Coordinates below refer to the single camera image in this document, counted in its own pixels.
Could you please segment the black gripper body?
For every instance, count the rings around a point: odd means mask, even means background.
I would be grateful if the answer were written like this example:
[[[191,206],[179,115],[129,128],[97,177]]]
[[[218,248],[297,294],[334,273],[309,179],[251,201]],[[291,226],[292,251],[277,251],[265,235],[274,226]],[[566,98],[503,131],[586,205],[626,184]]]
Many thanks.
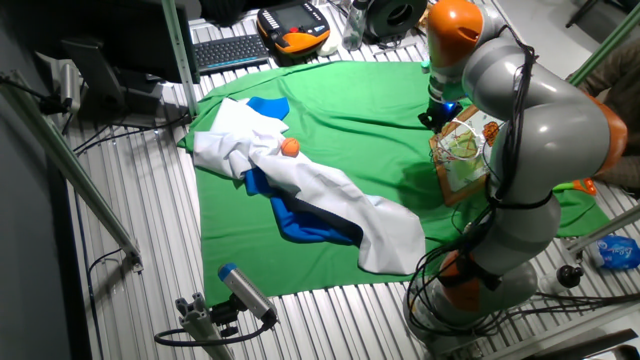
[[[432,102],[429,104],[426,111],[427,114],[439,120],[439,126],[444,126],[446,123],[454,119],[460,112],[461,104],[459,102]]]

